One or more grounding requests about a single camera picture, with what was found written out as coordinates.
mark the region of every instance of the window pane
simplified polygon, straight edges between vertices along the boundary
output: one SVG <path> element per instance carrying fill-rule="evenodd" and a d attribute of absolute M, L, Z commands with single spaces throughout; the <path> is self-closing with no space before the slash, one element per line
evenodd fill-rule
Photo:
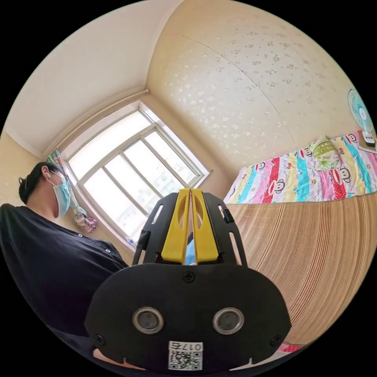
<path fill-rule="evenodd" d="M 142 141 L 126 149 L 124 154 L 162 196 L 183 189 L 183 185 Z"/>
<path fill-rule="evenodd" d="M 69 160 L 77 178 L 81 179 L 113 149 L 148 126 L 149 121 L 136 111 L 101 132 Z"/>
<path fill-rule="evenodd" d="M 150 214 L 160 199 L 121 157 L 113 158 L 106 168 L 124 189 Z"/>
<path fill-rule="evenodd" d="M 89 194 L 104 212 L 134 241 L 138 241 L 146 217 L 115 186 L 102 170 L 98 170 L 85 184 Z"/>
<path fill-rule="evenodd" d="M 145 140 L 156 150 L 156 152 L 178 173 L 178 175 L 189 183 L 196 174 L 187 164 L 169 147 L 168 143 L 157 133 L 152 132 Z"/>

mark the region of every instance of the hand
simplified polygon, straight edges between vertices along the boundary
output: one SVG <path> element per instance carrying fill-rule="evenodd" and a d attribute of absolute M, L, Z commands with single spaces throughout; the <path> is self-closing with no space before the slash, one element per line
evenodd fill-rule
<path fill-rule="evenodd" d="M 128 364 L 126 362 L 126 360 L 124 359 L 123 361 L 123 364 L 120 364 L 118 362 L 115 362 L 114 360 L 111 360 L 109 359 L 108 357 L 104 356 L 101 351 L 96 348 L 94 351 L 93 351 L 93 356 L 96 358 L 96 359 L 99 359 L 99 360 L 102 360 L 102 361 L 106 361 L 106 362 L 109 362 L 111 364 L 115 364 L 115 365 L 119 365 L 119 366 L 123 366 L 125 368 L 132 368 L 132 369 L 139 369 L 139 370 L 145 370 L 143 368 L 139 368 L 138 366 L 134 366 L 134 365 L 131 365 L 131 364 Z"/>

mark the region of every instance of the electric fan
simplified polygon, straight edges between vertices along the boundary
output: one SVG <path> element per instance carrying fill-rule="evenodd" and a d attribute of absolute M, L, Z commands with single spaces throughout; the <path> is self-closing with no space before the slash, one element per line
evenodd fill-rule
<path fill-rule="evenodd" d="M 348 92 L 348 106 L 350 107 L 351 114 L 356 123 L 362 129 L 362 135 L 365 142 L 373 145 L 374 139 L 370 134 L 370 132 L 373 130 L 372 120 L 370 119 L 369 113 L 359 93 L 357 93 L 354 89 L 350 89 Z"/>

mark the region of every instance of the ear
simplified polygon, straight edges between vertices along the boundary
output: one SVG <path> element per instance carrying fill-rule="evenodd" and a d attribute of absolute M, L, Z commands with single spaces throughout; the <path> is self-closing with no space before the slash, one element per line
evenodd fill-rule
<path fill-rule="evenodd" d="M 43 175 L 45 178 L 47 178 L 47 179 L 50 179 L 50 178 L 51 178 L 51 176 L 50 176 L 50 174 L 49 174 L 49 172 L 48 172 L 48 167 L 47 167 L 47 166 L 42 166 L 41 170 L 42 170 L 42 175 Z"/>

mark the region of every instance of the window frame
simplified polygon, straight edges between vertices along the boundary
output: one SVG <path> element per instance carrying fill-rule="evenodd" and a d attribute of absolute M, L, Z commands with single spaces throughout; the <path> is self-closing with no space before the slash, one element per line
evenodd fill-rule
<path fill-rule="evenodd" d="M 90 143 L 95 137 L 100 135 L 104 132 L 107 128 L 113 126 L 114 124 L 118 123 L 122 119 L 128 117 L 129 115 L 140 112 L 150 123 L 150 126 L 142 129 L 141 131 L 137 132 L 135 135 L 131 136 L 127 140 L 125 140 L 122 144 L 120 144 L 117 148 L 113 149 L 109 152 L 106 156 L 104 156 L 100 161 L 98 161 L 81 179 L 78 179 L 75 175 L 73 169 L 69 164 L 69 160 L 79 152 L 85 145 Z M 193 171 L 195 174 L 194 178 L 186 183 L 184 180 L 179 176 L 175 170 L 170 167 L 170 165 L 162 158 L 162 156 L 148 143 L 145 138 L 150 135 L 151 133 L 156 132 L 166 143 L 167 145 L 182 159 L 182 161 Z M 117 225 L 117 223 L 108 216 L 108 214 L 102 209 L 102 207 L 96 202 L 96 200 L 91 196 L 88 190 L 85 188 L 85 183 L 100 169 L 104 171 L 104 173 L 109 177 L 109 179 L 115 184 L 115 186 L 122 192 L 123 195 L 144 215 L 148 218 L 149 214 L 147 211 L 140 205 L 127 191 L 126 189 L 113 177 L 113 175 L 108 171 L 106 168 L 106 164 L 110 162 L 116 156 L 120 156 L 125 160 L 125 162 L 135 171 L 135 173 L 142 179 L 147 186 L 159 197 L 162 198 L 163 196 L 159 193 L 159 191 L 148 182 L 148 180 L 139 172 L 139 170 L 133 165 L 133 163 L 125 156 L 123 153 L 132 145 L 137 142 L 142 142 L 144 145 L 158 158 L 158 160 L 168 169 L 168 171 L 173 174 L 173 176 L 183 185 L 183 187 L 197 187 L 199 184 L 202 183 L 203 179 L 205 179 L 209 175 L 209 171 L 207 169 L 206 172 L 201 171 L 193 161 L 181 150 L 181 148 L 175 143 L 175 141 L 155 122 L 153 121 L 146 112 L 138 106 L 135 110 L 128 112 L 126 115 L 121 116 L 116 121 L 111 122 L 109 125 L 92 135 L 85 143 L 83 143 L 77 150 L 72 153 L 69 157 L 64 159 L 64 163 L 66 165 L 67 171 L 69 172 L 70 179 L 74 181 L 74 185 L 82 192 L 86 200 L 89 204 L 95 209 L 96 212 L 108 223 L 108 225 L 115 230 L 119 235 L 121 235 L 126 240 L 130 239 L 130 236 L 125 233 L 124 230 Z"/>

